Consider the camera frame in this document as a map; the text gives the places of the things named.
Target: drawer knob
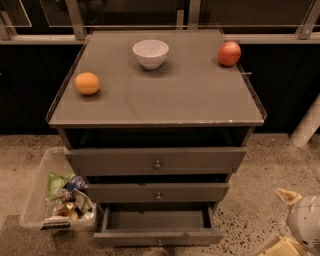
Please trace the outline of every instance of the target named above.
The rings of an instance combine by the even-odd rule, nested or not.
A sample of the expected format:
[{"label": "drawer knob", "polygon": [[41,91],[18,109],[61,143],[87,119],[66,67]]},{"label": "drawer knob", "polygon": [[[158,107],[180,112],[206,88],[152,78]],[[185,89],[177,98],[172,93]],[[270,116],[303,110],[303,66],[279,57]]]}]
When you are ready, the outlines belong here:
[{"label": "drawer knob", "polygon": [[154,163],[153,168],[156,169],[156,170],[160,170],[160,169],[161,169],[161,164],[160,164],[160,161],[159,161],[159,160],[157,160],[157,161]]},{"label": "drawer knob", "polygon": [[157,199],[157,200],[161,200],[161,199],[162,199],[162,195],[161,195],[160,192],[157,193],[156,199]]}]

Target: open drawer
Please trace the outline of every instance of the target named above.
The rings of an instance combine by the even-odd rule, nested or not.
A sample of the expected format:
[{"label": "open drawer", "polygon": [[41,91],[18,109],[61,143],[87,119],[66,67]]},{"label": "open drawer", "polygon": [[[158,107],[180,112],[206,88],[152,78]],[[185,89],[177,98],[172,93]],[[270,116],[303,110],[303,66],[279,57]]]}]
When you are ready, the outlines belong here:
[{"label": "open drawer", "polygon": [[210,245],[222,233],[208,203],[108,204],[94,238],[107,246]]}]

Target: concrete floor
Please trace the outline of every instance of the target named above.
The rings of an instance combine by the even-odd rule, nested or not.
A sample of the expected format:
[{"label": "concrete floor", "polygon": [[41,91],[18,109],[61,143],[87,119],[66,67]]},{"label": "concrete floor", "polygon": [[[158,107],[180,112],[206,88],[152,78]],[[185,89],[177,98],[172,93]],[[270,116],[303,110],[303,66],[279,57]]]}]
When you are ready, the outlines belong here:
[{"label": "concrete floor", "polygon": [[[0,136],[0,255],[150,255],[157,248],[103,248],[89,232],[29,231],[19,226],[30,184],[45,150],[62,146],[58,136]],[[163,248],[170,256],[249,255],[280,235],[290,236],[287,207],[277,188],[318,194],[320,135],[303,148],[286,134],[254,134],[214,214],[222,241],[208,247]]]}]

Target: clear plastic container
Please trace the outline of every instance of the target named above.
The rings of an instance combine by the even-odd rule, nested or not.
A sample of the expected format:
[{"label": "clear plastic container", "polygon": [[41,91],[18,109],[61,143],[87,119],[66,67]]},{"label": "clear plastic container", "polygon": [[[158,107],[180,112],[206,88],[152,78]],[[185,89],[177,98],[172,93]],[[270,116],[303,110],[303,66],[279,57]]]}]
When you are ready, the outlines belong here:
[{"label": "clear plastic container", "polygon": [[48,149],[39,166],[38,173],[33,181],[27,202],[20,216],[20,225],[24,228],[41,230],[84,230],[95,231],[97,228],[97,207],[93,204],[93,217],[91,219],[70,220],[61,217],[56,220],[47,220],[51,217],[52,207],[45,201],[47,192],[48,174],[53,172],[59,176],[73,172],[64,155],[63,147]]}]

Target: gray dresser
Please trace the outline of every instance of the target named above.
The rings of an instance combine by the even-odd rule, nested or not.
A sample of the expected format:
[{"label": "gray dresser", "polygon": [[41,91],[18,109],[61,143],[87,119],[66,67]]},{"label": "gray dresser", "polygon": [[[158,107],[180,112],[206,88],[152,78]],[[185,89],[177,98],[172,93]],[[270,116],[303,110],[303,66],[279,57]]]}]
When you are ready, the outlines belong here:
[{"label": "gray dresser", "polygon": [[[132,46],[159,39],[167,61],[145,70]],[[219,30],[95,31],[62,85],[48,122],[100,204],[97,241],[110,246],[208,245],[246,142],[265,112],[241,67],[216,55]],[[74,86],[93,72],[100,91]]]}]

